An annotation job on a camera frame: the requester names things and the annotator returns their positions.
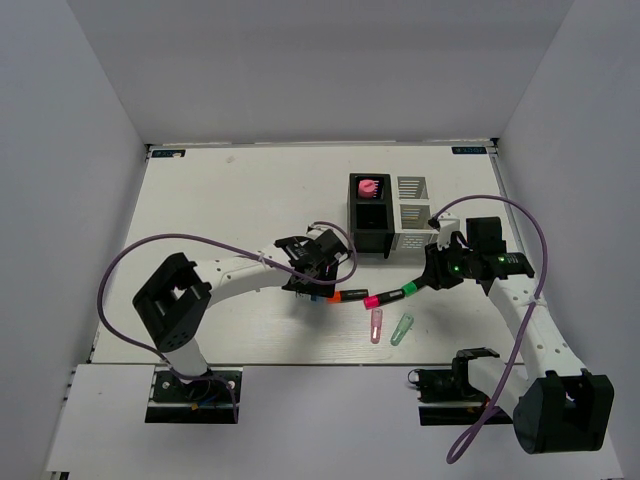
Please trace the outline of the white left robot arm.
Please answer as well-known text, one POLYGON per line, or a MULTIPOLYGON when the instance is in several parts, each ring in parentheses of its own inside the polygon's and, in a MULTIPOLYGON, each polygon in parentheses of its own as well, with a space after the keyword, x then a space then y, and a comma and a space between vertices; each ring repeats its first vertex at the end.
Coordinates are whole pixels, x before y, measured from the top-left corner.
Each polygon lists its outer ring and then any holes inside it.
POLYGON ((188 398, 211 387, 211 374, 195 339, 209 307, 264 288, 331 297, 349 247, 329 228, 310 228, 257 251, 196 262, 179 252, 167 257, 132 304, 155 349, 188 398))

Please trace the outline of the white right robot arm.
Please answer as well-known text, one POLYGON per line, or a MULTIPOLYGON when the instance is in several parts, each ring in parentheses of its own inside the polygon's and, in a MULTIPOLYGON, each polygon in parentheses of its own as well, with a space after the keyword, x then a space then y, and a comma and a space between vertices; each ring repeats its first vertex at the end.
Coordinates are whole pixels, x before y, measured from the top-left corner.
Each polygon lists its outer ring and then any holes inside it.
POLYGON ((501 314, 514 338, 525 371, 489 347, 456 353, 446 370, 416 369, 409 382, 424 405, 454 411, 476 403, 471 419, 512 423, 528 454, 599 450, 605 439, 614 387, 605 375, 588 371, 563 338, 541 295, 526 256, 510 252, 497 217, 460 221, 445 213, 430 225, 438 236, 425 248, 421 284, 451 289, 473 280, 501 314))

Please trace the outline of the green cap black highlighter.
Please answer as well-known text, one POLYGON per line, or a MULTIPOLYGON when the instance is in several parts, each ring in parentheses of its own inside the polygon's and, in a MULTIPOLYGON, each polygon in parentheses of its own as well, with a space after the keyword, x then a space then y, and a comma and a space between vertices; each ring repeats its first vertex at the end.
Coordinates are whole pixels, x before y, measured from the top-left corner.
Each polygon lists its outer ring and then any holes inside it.
POLYGON ((416 286, 416 284, 415 284, 415 283, 410 282, 410 283, 405 284, 405 285, 402 287, 402 290, 403 290, 403 292, 404 292, 404 295, 405 295, 406 297, 409 297, 409 296, 411 296, 411 295, 415 294, 415 293, 418 291, 418 287, 416 286))

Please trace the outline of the orange cap black highlighter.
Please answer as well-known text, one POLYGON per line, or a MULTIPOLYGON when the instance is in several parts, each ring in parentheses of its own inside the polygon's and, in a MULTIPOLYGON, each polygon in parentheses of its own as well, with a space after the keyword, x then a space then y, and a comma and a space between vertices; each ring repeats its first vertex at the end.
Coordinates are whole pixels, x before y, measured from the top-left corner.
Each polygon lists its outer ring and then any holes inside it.
POLYGON ((334 295, 327 299, 330 304, 362 301, 369 296, 367 289, 336 290, 334 295))

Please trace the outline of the pink cap black highlighter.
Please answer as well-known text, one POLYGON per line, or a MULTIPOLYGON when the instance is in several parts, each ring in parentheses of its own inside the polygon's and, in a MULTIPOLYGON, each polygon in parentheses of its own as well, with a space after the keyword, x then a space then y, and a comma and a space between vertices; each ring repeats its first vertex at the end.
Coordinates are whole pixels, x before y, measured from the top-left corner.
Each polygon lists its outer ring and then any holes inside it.
POLYGON ((364 307, 367 310, 379 308, 383 305, 399 301, 405 297, 405 292, 402 289, 388 291, 372 296, 368 296, 363 300, 364 307))

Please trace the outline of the white slotted organizer container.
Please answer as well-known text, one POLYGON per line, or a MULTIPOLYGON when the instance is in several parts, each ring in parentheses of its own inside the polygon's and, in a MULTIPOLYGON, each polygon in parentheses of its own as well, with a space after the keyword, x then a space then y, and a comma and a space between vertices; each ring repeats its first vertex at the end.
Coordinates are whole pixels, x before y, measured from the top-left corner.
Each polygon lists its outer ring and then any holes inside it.
POLYGON ((423 176, 391 176, 394 220, 392 255, 421 255, 437 236, 428 221, 433 214, 428 184, 423 176))

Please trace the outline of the black organizer container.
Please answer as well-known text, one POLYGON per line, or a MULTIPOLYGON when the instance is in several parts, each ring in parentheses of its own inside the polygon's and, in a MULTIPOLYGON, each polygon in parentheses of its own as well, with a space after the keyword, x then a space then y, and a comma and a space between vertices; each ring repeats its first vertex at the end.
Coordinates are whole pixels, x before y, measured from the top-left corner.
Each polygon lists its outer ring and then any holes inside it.
POLYGON ((389 174, 350 173, 347 197, 348 231, 358 254, 378 255, 387 259, 394 239, 394 220, 389 174), (380 199, 357 197, 362 179, 379 179, 383 187, 380 199))

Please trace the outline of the right blue table label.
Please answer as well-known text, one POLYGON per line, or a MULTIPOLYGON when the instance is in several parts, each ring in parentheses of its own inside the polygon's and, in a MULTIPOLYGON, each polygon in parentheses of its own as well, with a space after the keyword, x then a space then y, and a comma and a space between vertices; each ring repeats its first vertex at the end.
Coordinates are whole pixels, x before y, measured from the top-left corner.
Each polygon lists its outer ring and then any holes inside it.
POLYGON ((487 149, 484 146, 452 146, 454 155, 486 155, 487 149))

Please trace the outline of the blue table label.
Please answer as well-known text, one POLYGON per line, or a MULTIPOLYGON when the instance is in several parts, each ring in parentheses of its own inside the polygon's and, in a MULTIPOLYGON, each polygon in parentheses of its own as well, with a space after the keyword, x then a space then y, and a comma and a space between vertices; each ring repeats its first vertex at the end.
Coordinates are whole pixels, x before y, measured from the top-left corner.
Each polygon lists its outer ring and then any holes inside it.
POLYGON ((151 151, 151 158, 183 158, 185 149, 155 149, 151 151))
POLYGON ((452 146, 454 155, 486 155, 487 149, 484 146, 452 146))

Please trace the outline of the left blue table label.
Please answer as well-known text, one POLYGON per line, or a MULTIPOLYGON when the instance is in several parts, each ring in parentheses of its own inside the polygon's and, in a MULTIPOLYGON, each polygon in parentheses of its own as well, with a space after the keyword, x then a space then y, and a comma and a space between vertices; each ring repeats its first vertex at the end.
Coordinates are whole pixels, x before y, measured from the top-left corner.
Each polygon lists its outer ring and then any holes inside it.
POLYGON ((185 149, 155 149, 151 151, 151 158, 183 158, 185 149))

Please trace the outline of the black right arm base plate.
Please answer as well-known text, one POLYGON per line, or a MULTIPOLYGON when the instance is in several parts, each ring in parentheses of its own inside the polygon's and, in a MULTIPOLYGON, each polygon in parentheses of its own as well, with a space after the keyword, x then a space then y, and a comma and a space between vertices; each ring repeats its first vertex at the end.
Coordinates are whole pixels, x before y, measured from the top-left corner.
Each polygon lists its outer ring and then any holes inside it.
POLYGON ((456 386, 450 369, 416 368, 407 374, 407 382, 418 393, 419 423, 423 427, 471 426, 489 403, 478 390, 456 386))

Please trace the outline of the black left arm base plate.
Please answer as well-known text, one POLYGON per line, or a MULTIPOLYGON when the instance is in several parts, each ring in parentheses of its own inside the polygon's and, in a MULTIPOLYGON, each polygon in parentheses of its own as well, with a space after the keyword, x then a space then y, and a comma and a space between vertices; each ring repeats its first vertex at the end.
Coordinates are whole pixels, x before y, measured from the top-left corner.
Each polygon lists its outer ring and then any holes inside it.
POLYGON ((223 382, 183 383, 167 369, 152 377, 145 413, 148 424, 229 425, 240 412, 242 370, 213 370, 223 382))

